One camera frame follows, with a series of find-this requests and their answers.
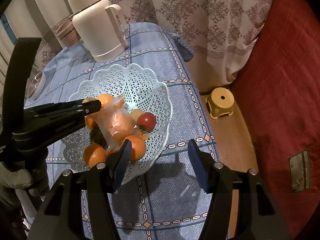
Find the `tablecloth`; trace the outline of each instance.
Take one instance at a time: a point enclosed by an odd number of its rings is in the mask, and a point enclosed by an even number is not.
[[[137,63],[152,69],[157,79],[167,84],[173,105],[168,142],[147,173],[109,194],[113,217],[121,239],[198,239],[211,195],[198,185],[187,142],[195,139],[216,161],[218,153],[198,90],[184,65],[184,60],[192,58],[192,49],[178,35],[153,23],[130,24],[127,39],[128,48],[104,63],[95,62],[82,41],[64,48],[44,68],[47,81],[41,95],[36,101],[27,101],[25,107],[68,101],[82,81],[115,63]],[[70,168],[63,147],[61,141],[48,147],[50,187],[63,170]],[[82,214],[85,236],[92,238],[85,191]]]

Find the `wooden floor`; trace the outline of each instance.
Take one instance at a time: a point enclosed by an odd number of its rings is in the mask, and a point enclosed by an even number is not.
[[[205,98],[201,96],[202,104],[205,106]],[[258,169],[250,134],[245,121],[238,108],[234,104],[233,114],[218,119],[212,119],[206,110],[208,120],[213,130],[220,161],[230,169],[246,172],[250,168]],[[238,192],[234,191],[232,196],[232,210],[229,224],[229,237],[234,236],[237,219]]]

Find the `plastic stool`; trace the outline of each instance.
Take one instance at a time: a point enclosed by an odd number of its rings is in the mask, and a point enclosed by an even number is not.
[[[205,99],[205,102],[209,105],[210,116],[212,119],[233,114],[233,104],[235,99],[233,94],[228,89],[214,89]]]

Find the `red sofa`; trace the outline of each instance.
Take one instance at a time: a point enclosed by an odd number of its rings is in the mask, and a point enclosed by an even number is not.
[[[320,201],[320,23],[306,0],[273,0],[231,91],[251,134],[259,171],[295,238]],[[304,150],[311,187],[292,193],[289,158]],[[320,239],[310,235],[303,239]]]

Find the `fruit basket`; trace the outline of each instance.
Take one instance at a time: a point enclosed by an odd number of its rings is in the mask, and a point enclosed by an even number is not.
[[[122,184],[135,176],[144,174],[156,161],[164,149],[169,136],[169,125],[172,117],[172,104],[167,86],[159,82],[151,69],[142,69],[137,64],[127,68],[112,65],[107,70],[98,70],[92,80],[83,81],[78,91],[70,96],[69,101],[87,97],[96,98],[100,94],[113,97],[124,95],[125,108],[130,112],[139,108],[156,116],[157,124],[145,141],[147,151],[136,162],[129,162]],[[84,163],[83,151],[90,144],[90,130],[85,128],[63,138],[63,155],[74,172],[88,170]]]

